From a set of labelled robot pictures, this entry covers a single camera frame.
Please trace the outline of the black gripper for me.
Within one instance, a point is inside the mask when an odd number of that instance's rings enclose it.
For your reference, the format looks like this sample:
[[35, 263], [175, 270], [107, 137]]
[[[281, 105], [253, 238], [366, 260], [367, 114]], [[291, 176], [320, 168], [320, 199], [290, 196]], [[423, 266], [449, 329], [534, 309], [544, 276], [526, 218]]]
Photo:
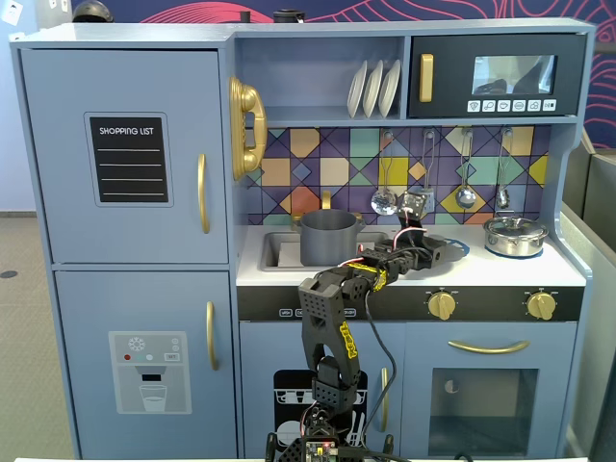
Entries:
[[385, 269], [389, 276], [404, 275], [411, 270], [429, 270], [446, 262], [457, 262], [466, 256], [466, 246], [438, 234], [430, 234], [419, 246], [392, 239], [384, 242], [387, 253]]

